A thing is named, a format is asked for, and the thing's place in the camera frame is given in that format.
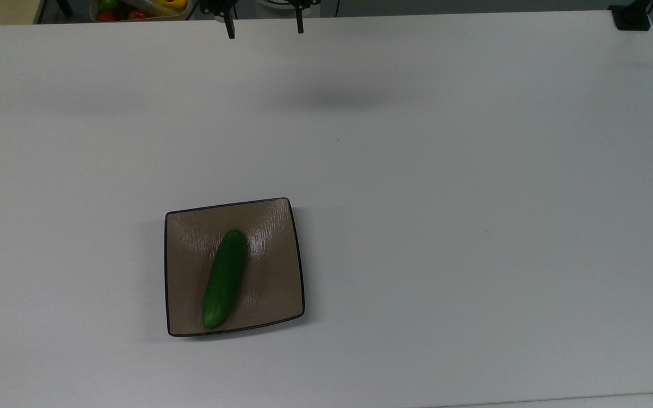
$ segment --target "tomato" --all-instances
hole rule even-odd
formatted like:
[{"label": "tomato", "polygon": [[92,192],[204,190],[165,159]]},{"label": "tomato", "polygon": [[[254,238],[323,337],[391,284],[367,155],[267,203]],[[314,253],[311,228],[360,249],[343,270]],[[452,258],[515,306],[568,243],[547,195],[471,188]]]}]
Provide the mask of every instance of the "tomato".
[{"label": "tomato", "polygon": [[117,21],[117,18],[112,11],[102,11],[97,16],[97,20],[99,23],[112,23],[113,21]]},{"label": "tomato", "polygon": [[99,12],[114,11],[117,7],[117,0],[100,0],[97,6]]},{"label": "tomato", "polygon": [[128,20],[140,20],[142,18],[150,18],[150,15],[145,11],[140,10],[140,8],[135,8],[135,10],[130,11],[128,15]]}]

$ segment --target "cable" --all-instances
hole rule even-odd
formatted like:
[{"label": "cable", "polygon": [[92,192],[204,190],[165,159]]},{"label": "cable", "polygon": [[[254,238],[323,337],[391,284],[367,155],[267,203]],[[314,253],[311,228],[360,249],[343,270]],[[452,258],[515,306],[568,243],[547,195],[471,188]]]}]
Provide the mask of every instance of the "cable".
[{"label": "cable", "polygon": [[200,0],[196,0],[195,5],[193,5],[193,8],[191,9],[191,12],[188,15],[188,18],[186,18],[186,20],[190,20],[191,16],[195,12],[195,10],[198,8],[198,3],[200,3]]}]

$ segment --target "brown plate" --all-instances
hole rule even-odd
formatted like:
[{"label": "brown plate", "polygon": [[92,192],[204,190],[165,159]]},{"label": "brown plate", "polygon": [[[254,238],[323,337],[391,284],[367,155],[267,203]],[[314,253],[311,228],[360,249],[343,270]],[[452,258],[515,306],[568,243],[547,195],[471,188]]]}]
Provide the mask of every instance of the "brown plate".
[{"label": "brown plate", "polygon": [[[249,257],[228,318],[201,321],[210,265],[229,230],[248,238]],[[287,198],[237,202],[166,214],[166,310],[173,336],[259,328],[304,313],[304,283],[296,226]]]}]

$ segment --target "yellow bell pepper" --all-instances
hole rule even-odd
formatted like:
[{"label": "yellow bell pepper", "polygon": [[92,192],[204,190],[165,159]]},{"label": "yellow bell pepper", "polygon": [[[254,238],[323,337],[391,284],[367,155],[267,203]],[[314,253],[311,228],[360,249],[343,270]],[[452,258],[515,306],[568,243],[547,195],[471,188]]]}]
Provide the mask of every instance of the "yellow bell pepper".
[{"label": "yellow bell pepper", "polygon": [[161,4],[172,9],[183,10],[188,5],[188,0],[163,0]]}]

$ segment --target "plastic container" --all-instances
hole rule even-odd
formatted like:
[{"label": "plastic container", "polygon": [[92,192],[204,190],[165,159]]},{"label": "plastic container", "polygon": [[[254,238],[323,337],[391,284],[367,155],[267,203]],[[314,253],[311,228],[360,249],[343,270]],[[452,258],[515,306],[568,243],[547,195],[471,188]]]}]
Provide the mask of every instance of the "plastic container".
[{"label": "plastic container", "polygon": [[[99,1],[90,0],[90,18],[92,21],[97,22],[99,15]],[[188,11],[193,7],[192,0],[186,0],[186,7],[183,10],[176,10],[175,8],[165,7],[158,2],[158,0],[119,0],[122,6],[130,6],[136,9],[143,10],[151,15],[150,18],[142,18],[138,20],[119,20],[116,23],[125,21],[180,21],[188,18]]]}]

